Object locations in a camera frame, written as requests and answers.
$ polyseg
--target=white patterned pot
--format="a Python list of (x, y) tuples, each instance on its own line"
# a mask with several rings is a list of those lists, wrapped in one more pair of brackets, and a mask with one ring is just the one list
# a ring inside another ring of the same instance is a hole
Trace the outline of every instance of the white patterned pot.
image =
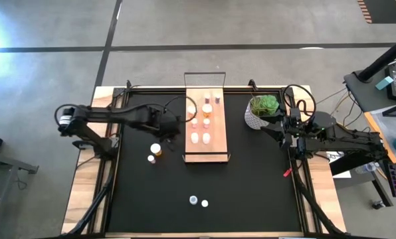
[(245, 110), (244, 119), (245, 123), (247, 123), (251, 129), (260, 129), (260, 127), (267, 126), (269, 124), (269, 122), (260, 119), (251, 112), (250, 102), (248, 103), (247, 109)]

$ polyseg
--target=black stripe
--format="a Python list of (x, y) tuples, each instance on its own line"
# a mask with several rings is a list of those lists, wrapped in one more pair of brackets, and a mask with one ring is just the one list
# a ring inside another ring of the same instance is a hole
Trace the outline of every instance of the black stripe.
[(105, 49), (104, 52), (102, 53), (102, 58), (100, 60), (99, 70), (98, 70), (98, 74), (96, 75), (94, 88), (96, 88), (97, 86), (101, 86), (102, 81), (104, 80), (105, 68), (106, 68), (106, 64), (108, 63), (108, 57), (110, 56), (112, 39), (114, 39), (114, 33), (117, 27), (117, 21), (118, 21), (117, 16), (119, 13), (118, 11), (121, 11), (122, 2), (123, 0), (116, 1), (116, 6), (114, 7), (114, 12), (112, 13), (110, 29), (108, 30), (108, 36), (106, 37)]
[(100, 52), (103, 46), (61, 46), (61, 47), (1, 47), (0, 53), (26, 52)]
[(392, 47), (396, 42), (379, 43), (304, 43), (304, 44), (196, 44), (196, 45), (160, 45), (160, 46), (113, 46), (111, 51), (149, 52), (181, 50), (276, 50), (300, 49), (305, 47), (330, 48), (381, 48)]
[(227, 155), (228, 152), (185, 152), (185, 155)]

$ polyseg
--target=white cap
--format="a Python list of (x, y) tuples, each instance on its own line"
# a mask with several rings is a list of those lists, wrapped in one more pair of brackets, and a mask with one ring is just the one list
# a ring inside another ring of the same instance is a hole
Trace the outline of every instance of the white cap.
[(161, 151), (161, 146), (158, 143), (154, 143), (151, 145), (151, 152), (152, 153), (158, 153)]
[(204, 135), (203, 135), (203, 143), (204, 144), (208, 144), (208, 143), (210, 143), (210, 134), (209, 133), (204, 133)]
[(203, 105), (203, 111), (205, 113), (210, 113), (211, 111), (213, 111), (213, 107), (211, 106), (211, 104), (204, 104)]
[(187, 112), (190, 114), (195, 114), (195, 106), (188, 106)]
[(189, 197), (189, 202), (190, 202), (192, 205), (195, 205), (195, 204), (197, 204), (197, 202), (198, 202), (198, 198), (197, 198), (196, 196), (190, 196), (190, 197)]
[(192, 141), (192, 143), (198, 143), (198, 141), (199, 141), (198, 133), (191, 134), (191, 141)]
[(203, 206), (203, 207), (208, 207), (208, 206), (209, 206), (209, 201), (203, 200), (203, 201), (201, 202), (201, 206)]

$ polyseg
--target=desk leg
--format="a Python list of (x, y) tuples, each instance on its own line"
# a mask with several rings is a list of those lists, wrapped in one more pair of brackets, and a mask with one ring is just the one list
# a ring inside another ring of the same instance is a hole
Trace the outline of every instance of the desk leg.
[(373, 176), (372, 184), (377, 189), (377, 192), (379, 196), (381, 197), (381, 200), (383, 201), (385, 206), (393, 206), (393, 203), (390, 200), (389, 195), (385, 192), (383, 185), (379, 181), (377, 174), (375, 172), (371, 172)]

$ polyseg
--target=tabletop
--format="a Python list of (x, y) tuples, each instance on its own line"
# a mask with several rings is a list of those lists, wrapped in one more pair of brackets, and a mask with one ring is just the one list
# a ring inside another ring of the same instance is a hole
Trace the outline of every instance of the tabletop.
[[(260, 86), (259, 88), (273, 88), (281, 86)], [(106, 107), (112, 101), (112, 95), (114, 88), (113, 86), (101, 86), (97, 87), (94, 93), (94, 98), (92, 101), (92, 106), (94, 107)], [(148, 86), (144, 88), (164, 88), (163, 86)], [(294, 88), (294, 99), (296, 102), (298, 100), (306, 100), (308, 106), (311, 106), (311, 99), (307, 96), (305, 91)], [(93, 129), (99, 135), (105, 135), (107, 131), (107, 125), (105, 123), (90, 123), (88, 124), (91, 129)], [(81, 151), (78, 158), (78, 163), (81, 163), (93, 156), (93, 152), (89, 150)], [(330, 171), (330, 166), (325, 159), (314, 157), (308, 161), (310, 174), (312, 178), (312, 184), (314, 187), (314, 192), (318, 204), (321, 206), (322, 210), (327, 214), (328, 218), (340, 229), (346, 231), (344, 220), (341, 213), (340, 204), (338, 202), (336, 188), (334, 186), (334, 180), (332, 179), (332, 174)], [(64, 223), (62, 225), (62, 233), (68, 232), (72, 229), (76, 223), (81, 219), (83, 214), (86, 212), (87, 208), (90, 206), (93, 195), (96, 190), (96, 180), (98, 177), (99, 170), (99, 159), (93, 159), (89, 163), (81, 166), (73, 178), (73, 184), (71, 188), (70, 198), (68, 200), (68, 206), (64, 218)], [(102, 220), (102, 208), (100, 205), (96, 215), (96, 226), (95, 230), (99, 229), (100, 222)], [(312, 211), (307, 203), (305, 203), (306, 214), (308, 217), (310, 231), (314, 231), (314, 225), (312, 225)]]

